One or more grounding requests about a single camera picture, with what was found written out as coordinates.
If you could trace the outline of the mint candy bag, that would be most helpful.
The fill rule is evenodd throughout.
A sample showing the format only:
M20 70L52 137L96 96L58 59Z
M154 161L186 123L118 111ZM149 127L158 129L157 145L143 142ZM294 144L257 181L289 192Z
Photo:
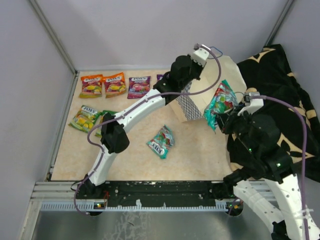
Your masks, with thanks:
M207 125L215 131L218 126L218 114L232 109L238 105L236 95L226 79L217 87L213 98L203 112Z
M175 145L172 130L164 125L146 145L160 158L166 159L170 149Z

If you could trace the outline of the purple candy bag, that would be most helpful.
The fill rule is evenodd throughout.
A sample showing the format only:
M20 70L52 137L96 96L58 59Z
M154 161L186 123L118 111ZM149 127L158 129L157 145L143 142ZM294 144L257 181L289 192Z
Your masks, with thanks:
M163 78L163 74L157 74L156 75L156 82L159 82L160 80L162 80L162 78Z
M140 99L150 91L151 76L130 77L128 99Z

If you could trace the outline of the blue checkered paper bag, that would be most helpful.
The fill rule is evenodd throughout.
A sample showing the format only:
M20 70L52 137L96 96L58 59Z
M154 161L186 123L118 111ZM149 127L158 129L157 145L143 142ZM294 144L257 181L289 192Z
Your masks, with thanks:
M236 93L238 101L241 99L240 93L247 90L240 69L231 57L222 55L217 59L221 66L221 76L217 83L215 81L219 75L219 67L214 59L208 59L200 79L190 82L183 91L196 93L204 89L208 90L197 95L180 95L169 104L181 123L198 120L203 117L205 108L211 102L219 84L223 80L226 80L233 92Z

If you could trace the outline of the orange candy bag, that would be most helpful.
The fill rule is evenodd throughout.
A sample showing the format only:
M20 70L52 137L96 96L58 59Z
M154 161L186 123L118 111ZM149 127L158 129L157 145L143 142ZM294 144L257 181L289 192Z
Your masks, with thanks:
M104 76L102 82L104 84L106 98L116 97L126 92L126 81L123 72L111 76Z
M80 79L82 84L80 98L87 99L102 96L102 74L82 76Z

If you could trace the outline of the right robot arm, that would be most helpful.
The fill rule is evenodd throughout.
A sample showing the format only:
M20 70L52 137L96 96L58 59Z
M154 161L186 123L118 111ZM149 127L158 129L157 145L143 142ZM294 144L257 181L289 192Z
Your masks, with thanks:
M230 109L217 115L217 124L222 133L234 134L250 154L246 160L235 158L242 168L224 177L224 194L248 205L274 240L318 240L320 229L310 210L302 208L302 187L292 158L277 144L281 132L272 117ZM257 192L249 178L264 179L278 206Z

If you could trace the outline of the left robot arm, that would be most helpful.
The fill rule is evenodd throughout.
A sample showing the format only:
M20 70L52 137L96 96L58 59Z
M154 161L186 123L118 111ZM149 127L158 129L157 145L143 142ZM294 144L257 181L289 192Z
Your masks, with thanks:
M184 88L194 79L199 80L207 63L208 56L193 54L178 56L149 92L127 109L107 114L101 126L101 143L99 154L92 169L78 184L74 193L75 199L99 198L103 195L107 174L117 155L125 151L129 144L127 134L141 120L152 112L168 105L179 96Z

